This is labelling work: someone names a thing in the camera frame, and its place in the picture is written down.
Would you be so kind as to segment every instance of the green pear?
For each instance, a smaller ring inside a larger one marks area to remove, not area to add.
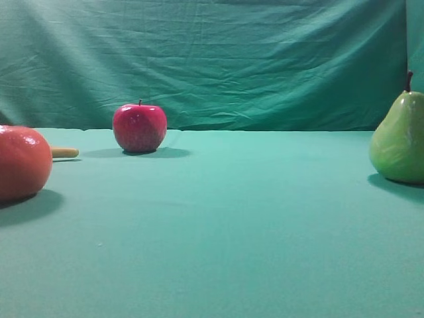
[[[404,91],[372,135],[369,155],[386,179],[424,184],[424,94],[411,91],[408,71]]]

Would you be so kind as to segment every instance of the green tablecloth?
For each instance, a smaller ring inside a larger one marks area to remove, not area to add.
[[[424,189],[371,132],[39,131],[80,156],[0,209],[1,318],[424,315]]]

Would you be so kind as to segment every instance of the pear stem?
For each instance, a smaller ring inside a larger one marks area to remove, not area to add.
[[[405,91],[410,92],[411,91],[411,79],[412,79],[413,72],[408,71],[408,75],[406,77],[406,85],[405,85]]]

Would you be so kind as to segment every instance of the fake fruit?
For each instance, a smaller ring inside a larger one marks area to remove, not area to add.
[[[0,201],[30,197],[46,184],[52,152],[34,129],[0,125]]]
[[[408,71],[404,91],[372,135],[369,155],[385,178],[407,184],[424,183],[424,94],[411,90]]]
[[[167,120],[159,106],[127,104],[113,115],[113,133],[127,152],[155,151],[165,138]]]

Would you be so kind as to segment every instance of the red apple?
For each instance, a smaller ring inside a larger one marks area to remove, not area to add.
[[[126,104],[113,115],[113,133],[127,152],[155,151],[165,138],[167,120],[159,106]]]
[[[30,197],[46,184],[52,151],[34,129],[0,125],[0,201]]]

